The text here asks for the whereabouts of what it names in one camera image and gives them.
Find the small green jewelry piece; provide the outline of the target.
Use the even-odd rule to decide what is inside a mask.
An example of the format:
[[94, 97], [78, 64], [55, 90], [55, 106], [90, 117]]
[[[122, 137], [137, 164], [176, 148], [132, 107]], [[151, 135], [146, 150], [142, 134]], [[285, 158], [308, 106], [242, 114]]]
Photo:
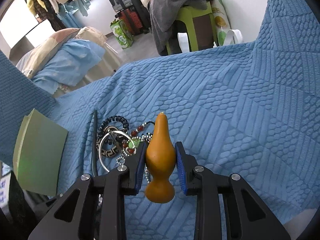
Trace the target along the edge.
[[141, 142], [140, 138], [132, 138], [127, 141], [127, 148], [137, 148], [139, 143]]

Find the orange gourd ornament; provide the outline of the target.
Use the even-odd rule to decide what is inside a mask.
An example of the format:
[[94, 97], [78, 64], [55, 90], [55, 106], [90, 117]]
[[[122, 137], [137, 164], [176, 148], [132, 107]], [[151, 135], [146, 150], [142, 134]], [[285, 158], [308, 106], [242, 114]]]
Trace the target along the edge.
[[152, 176], [145, 189], [146, 198], [154, 203], [170, 202], [175, 195], [169, 177], [176, 165], [176, 153], [170, 140], [168, 119], [163, 112], [157, 115], [145, 157], [146, 167]]

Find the black patterned bangle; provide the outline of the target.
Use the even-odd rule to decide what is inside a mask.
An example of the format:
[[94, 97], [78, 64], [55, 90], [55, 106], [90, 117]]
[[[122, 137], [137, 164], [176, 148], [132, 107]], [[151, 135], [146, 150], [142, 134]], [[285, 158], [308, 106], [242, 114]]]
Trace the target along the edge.
[[[102, 138], [105, 136], [105, 134], [108, 131], [119, 131], [119, 129], [116, 128], [115, 126], [107, 126], [107, 127], [100, 126], [97, 130], [97, 144], [96, 144], [97, 151], [99, 150], [99, 146], [100, 146], [100, 142], [102, 141]], [[121, 146], [124, 140], [124, 137], [116, 133], [114, 134], [114, 138], [118, 142], [119, 146]], [[117, 154], [119, 154], [119, 149], [116, 147], [116, 145], [112, 140], [112, 137], [109, 135], [103, 143], [101, 155], [106, 158], [113, 158]]]

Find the green open cardboard box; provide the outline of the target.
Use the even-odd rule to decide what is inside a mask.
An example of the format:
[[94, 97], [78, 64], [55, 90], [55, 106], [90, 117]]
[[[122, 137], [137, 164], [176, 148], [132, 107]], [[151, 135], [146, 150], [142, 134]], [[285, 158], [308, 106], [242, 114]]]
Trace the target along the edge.
[[60, 162], [68, 131], [36, 109], [22, 120], [13, 155], [20, 187], [46, 196], [57, 194]]

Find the right blue textured cushion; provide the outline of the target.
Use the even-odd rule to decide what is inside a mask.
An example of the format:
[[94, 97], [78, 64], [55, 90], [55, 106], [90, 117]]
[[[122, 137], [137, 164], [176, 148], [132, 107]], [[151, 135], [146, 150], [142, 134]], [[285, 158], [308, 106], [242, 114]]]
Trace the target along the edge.
[[319, 22], [304, 0], [268, 0], [253, 42], [129, 63], [59, 97], [59, 193], [92, 170], [93, 112], [131, 128], [164, 112], [172, 141], [240, 174], [282, 223], [319, 207]]

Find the blue textured cushion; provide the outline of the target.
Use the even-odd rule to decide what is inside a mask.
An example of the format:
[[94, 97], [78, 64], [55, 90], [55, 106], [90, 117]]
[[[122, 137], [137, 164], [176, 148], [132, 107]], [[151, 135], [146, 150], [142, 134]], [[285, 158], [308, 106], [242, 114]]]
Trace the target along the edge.
[[1, 54], [1, 162], [12, 167], [22, 120], [36, 109], [68, 131], [59, 175], [92, 173], [93, 112], [102, 111], [112, 77], [94, 81], [58, 97], [37, 87]]
[[282, 223], [319, 207], [319, 22], [304, 0], [268, 0], [253, 42], [129, 63], [59, 97], [59, 193], [92, 170], [93, 112], [131, 128], [164, 112], [172, 141], [240, 174]]

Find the left blue textured cushion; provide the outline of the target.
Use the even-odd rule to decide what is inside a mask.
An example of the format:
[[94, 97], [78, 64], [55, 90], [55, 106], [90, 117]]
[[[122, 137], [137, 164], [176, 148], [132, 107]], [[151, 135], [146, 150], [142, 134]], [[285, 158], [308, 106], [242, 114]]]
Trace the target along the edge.
[[12, 167], [22, 120], [36, 109], [68, 131], [59, 175], [92, 173], [93, 112], [102, 111], [112, 77], [94, 81], [58, 97], [37, 87], [1, 54], [1, 162]]

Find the light blue bed sheet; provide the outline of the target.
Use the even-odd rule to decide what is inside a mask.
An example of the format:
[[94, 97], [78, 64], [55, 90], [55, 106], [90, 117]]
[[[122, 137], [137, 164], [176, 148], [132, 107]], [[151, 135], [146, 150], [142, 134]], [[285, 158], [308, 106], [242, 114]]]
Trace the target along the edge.
[[89, 40], [72, 38], [31, 80], [37, 87], [54, 94], [59, 85], [76, 86], [98, 64], [106, 50]]

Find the beige pink quilt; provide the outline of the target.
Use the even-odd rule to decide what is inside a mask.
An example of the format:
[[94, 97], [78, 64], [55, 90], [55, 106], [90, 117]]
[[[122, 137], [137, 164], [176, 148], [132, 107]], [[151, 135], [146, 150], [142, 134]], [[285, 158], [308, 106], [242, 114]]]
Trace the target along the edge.
[[107, 41], [107, 37], [93, 27], [62, 29], [26, 53], [16, 64], [16, 68], [27, 78], [33, 78], [55, 56], [62, 45], [72, 38], [89, 40], [101, 47], [104, 47]]

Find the green shopping bag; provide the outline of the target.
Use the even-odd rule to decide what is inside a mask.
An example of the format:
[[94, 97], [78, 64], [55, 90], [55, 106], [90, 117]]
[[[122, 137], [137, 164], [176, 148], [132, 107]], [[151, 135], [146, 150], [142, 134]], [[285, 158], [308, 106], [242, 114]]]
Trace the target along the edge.
[[123, 19], [115, 19], [110, 23], [110, 28], [122, 49], [132, 46], [134, 39]]

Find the fruit pattern rolled mat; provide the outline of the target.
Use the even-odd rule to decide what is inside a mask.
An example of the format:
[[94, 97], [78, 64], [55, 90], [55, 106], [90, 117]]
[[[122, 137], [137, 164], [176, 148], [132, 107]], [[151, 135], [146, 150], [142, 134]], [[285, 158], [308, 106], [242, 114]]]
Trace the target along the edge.
[[210, 5], [212, 8], [218, 45], [223, 46], [233, 44], [233, 37], [227, 36], [227, 33], [231, 29], [231, 26], [222, 0], [213, 0], [210, 2]]

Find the green plastic stool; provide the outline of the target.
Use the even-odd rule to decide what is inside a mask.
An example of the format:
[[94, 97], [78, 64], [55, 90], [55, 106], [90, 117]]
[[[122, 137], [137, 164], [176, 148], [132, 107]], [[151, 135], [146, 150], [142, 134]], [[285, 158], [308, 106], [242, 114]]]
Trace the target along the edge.
[[166, 49], [169, 55], [199, 51], [218, 45], [210, 2], [204, 10], [183, 6], [172, 25], [172, 35]]

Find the red suitcase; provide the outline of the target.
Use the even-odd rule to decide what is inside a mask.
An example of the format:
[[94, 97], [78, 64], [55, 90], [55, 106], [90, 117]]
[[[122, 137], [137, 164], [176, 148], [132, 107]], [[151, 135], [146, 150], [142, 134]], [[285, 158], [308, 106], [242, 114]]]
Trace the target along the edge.
[[136, 36], [143, 32], [144, 25], [133, 7], [121, 10], [117, 13], [117, 16], [119, 19], [124, 21], [127, 29], [132, 35]]

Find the hanging clothes rack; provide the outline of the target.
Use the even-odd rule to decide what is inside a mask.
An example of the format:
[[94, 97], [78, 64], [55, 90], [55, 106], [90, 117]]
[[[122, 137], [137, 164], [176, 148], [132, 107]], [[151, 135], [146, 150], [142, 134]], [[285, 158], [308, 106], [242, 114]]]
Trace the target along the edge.
[[79, 12], [88, 16], [91, 0], [24, 0], [26, 5], [38, 20], [47, 20], [54, 31], [66, 28], [81, 28], [82, 24], [73, 16]]

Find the grey blanket on stool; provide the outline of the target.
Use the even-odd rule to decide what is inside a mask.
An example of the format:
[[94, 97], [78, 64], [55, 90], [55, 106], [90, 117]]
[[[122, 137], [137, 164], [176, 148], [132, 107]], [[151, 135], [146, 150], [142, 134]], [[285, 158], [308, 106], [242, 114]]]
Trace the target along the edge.
[[167, 54], [166, 45], [172, 35], [172, 25], [178, 11], [184, 5], [196, 9], [207, 9], [207, 2], [213, 0], [150, 0], [149, 13], [153, 38], [159, 55]]

